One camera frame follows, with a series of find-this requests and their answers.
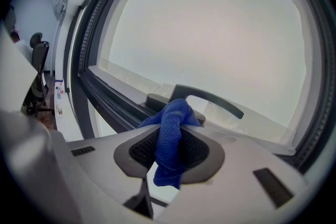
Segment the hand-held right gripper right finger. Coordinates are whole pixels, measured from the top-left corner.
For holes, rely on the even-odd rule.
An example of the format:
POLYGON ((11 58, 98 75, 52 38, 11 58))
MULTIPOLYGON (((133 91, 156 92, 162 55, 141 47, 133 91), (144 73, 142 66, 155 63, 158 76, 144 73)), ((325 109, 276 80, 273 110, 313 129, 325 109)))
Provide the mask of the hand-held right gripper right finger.
POLYGON ((307 181, 292 166, 249 138, 186 126, 225 153, 209 180, 182 185, 159 215, 160 223, 285 223, 307 181))

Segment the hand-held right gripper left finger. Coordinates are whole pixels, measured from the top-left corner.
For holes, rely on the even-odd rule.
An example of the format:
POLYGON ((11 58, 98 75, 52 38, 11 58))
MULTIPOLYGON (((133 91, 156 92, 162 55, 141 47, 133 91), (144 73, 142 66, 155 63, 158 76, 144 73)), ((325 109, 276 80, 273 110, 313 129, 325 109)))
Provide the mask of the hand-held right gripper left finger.
POLYGON ((150 204, 146 175, 155 160, 159 130, 159 125, 149 125, 68 146, 89 177, 119 203, 150 204))

